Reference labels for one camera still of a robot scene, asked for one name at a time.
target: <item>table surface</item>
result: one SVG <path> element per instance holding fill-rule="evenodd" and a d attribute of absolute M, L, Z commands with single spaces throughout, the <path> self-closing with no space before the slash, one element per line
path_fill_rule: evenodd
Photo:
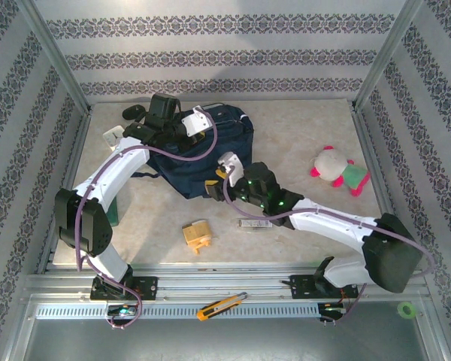
<path fill-rule="evenodd" d="M 197 102 L 183 102 L 190 109 Z M 380 210 L 369 182 L 360 197 L 350 195 L 346 186 L 313 178 L 309 171 L 313 158 L 325 145 L 333 145 L 365 166 L 359 140 L 345 99 L 310 101 L 227 102 L 247 113 L 255 133 L 253 161 L 265 162 L 282 188 L 318 202 L 360 216 L 379 217 Z M 103 133 L 129 122 L 121 117 L 132 103 L 97 104 L 75 185 L 87 179 L 111 153 Z M 145 165 L 142 171 L 153 170 Z M 230 206 L 213 199 L 186 200 L 161 178 L 131 178 L 117 195 L 120 224 L 114 227 L 114 247 L 131 264 L 182 262 L 307 262 L 317 264 L 327 256 L 345 256 L 350 248 L 311 232 L 274 227 L 259 232 L 239 229 L 241 218 Z M 258 208 L 236 202 L 242 209 L 260 214 Z M 196 220 L 208 220 L 214 238 L 211 246 L 196 255 L 187 247 L 182 226 Z M 74 251 L 59 241 L 54 265 L 74 265 Z"/>

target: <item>navy backpack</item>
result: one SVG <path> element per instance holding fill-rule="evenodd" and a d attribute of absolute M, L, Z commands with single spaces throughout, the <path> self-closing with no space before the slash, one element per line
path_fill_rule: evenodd
<path fill-rule="evenodd" d="M 254 128 L 249 117 L 237 107 L 224 104 L 213 104 L 203 107 L 208 112 L 217 126 L 218 139 L 213 151 L 205 158 L 196 162 L 184 162 L 150 152 L 150 160 L 147 164 L 157 171 L 157 175 L 163 178 L 186 199 L 199 196 L 208 197 L 205 191 L 206 180 L 219 179 L 216 169 L 219 166 L 217 160 L 226 152 L 234 152 L 241 160 L 244 168 L 252 163 Z M 183 116 L 192 114 L 184 111 Z M 205 139 L 192 149 L 180 153 L 177 146 L 168 144 L 164 150 L 181 156 L 198 156 L 203 154 L 212 144 L 213 131 L 205 133 Z M 145 173 L 134 173 L 132 177 L 143 177 Z"/>

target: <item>green tape roll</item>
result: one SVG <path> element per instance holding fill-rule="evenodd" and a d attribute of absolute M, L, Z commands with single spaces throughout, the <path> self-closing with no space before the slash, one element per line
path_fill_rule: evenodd
<path fill-rule="evenodd" d="M 403 317 L 404 319 L 412 320 L 414 317 L 416 317 L 416 308 L 411 302 L 401 302 L 398 305 L 398 313 L 399 316 Z"/>

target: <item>orange box cutter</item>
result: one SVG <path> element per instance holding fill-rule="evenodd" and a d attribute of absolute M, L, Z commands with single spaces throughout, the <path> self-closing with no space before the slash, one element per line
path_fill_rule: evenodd
<path fill-rule="evenodd" d="M 239 306 L 243 300 L 247 298 L 247 293 L 242 292 L 235 296 L 228 297 L 222 301 L 212 302 L 211 304 L 201 308 L 197 312 L 197 318 L 200 321 L 206 321 L 222 312 L 226 312 L 235 306 Z"/>

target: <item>pink plush toy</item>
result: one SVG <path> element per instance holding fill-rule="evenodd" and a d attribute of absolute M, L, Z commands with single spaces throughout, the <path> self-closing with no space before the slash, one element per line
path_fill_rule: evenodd
<path fill-rule="evenodd" d="M 371 178 L 367 169 L 354 165 L 351 159 L 347 159 L 331 145 L 324 147 L 314 160 L 310 175 L 332 182 L 333 187 L 340 187 L 345 183 L 355 197 L 361 195 L 362 187 Z"/>

